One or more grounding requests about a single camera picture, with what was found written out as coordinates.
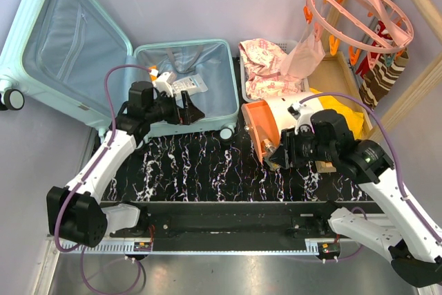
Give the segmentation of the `white round drum box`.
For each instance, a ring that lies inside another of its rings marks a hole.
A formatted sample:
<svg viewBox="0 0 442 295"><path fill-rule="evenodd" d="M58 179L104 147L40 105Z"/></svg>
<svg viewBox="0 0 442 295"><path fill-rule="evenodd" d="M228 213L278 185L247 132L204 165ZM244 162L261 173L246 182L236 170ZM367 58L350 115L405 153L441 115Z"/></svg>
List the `white round drum box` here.
<svg viewBox="0 0 442 295"><path fill-rule="evenodd" d="M268 97L241 106L246 124L245 130L251 138L256 156L261 164L268 164L271 169L280 168L269 161L270 156L265 157L263 155L262 141L265 139L271 140L277 148L282 130L295 129L296 121L287 109L293 103L312 95L311 92L304 92L295 95ZM313 113L324 109L317 98L309 100L305 104L312 109Z"/></svg>

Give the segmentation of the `light blue hard-shell suitcase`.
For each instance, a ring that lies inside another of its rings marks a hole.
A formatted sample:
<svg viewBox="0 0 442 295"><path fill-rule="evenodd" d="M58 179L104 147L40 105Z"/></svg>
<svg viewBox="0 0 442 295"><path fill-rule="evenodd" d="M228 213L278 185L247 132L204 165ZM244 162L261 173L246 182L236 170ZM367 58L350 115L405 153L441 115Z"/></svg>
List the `light blue hard-shell suitcase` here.
<svg viewBox="0 0 442 295"><path fill-rule="evenodd" d="M21 0L1 51L1 109L31 97L104 137L131 85L157 66L177 79L199 74L208 87L190 96L205 118L188 126L159 122L150 137L217 131L230 140L239 111L229 44L200 39L133 47L97 0Z"/></svg>

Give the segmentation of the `frosted gold-collar pump bottle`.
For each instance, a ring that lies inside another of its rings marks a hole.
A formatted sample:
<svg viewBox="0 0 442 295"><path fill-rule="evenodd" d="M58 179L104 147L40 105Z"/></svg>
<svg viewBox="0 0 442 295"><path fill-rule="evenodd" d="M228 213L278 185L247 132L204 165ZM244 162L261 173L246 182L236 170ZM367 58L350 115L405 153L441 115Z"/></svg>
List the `frosted gold-collar pump bottle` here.
<svg viewBox="0 0 442 295"><path fill-rule="evenodd" d="M263 155L269 157L276 151L276 146L271 140L265 139L262 141Z"/></svg>

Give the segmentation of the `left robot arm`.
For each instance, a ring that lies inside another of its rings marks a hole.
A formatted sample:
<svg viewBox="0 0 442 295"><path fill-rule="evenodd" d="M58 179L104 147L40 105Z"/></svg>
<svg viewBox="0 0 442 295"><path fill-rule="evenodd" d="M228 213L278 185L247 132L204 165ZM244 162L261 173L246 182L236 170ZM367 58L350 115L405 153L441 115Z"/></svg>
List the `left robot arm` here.
<svg viewBox="0 0 442 295"><path fill-rule="evenodd" d="M127 157L132 154L154 123L191 125L205 114L194 105L187 91L182 91L183 105L174 96L158 92L150 82L135 82L128 91L111 130L102 145L79 174L64 187L52 187L46 196L48 226L65 252L60 240L76 247L96 247L108 234L126 229L135 237L143 236L149 220L133 203L119 203L102 208L103 193Z"/></svg>

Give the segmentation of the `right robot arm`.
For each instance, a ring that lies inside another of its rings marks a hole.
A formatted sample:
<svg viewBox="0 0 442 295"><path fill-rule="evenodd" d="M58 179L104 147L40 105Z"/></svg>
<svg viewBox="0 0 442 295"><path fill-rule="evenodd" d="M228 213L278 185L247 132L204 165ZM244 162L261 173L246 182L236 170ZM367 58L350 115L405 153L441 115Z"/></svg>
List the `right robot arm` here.
<svg viewBox="0 0 442 295"><path fill-rule="evenodd" d="M270 160L279 166L331 162L367 193L394 225L393 230L358 217L344 206L326 202L314 213L314 231L351 238L384 257L414 287L441 283L441 228L417 203L402 181L398 165L371 140L357 140L335 110L313 111L291 105L294 127L281 132Z"/></svg>

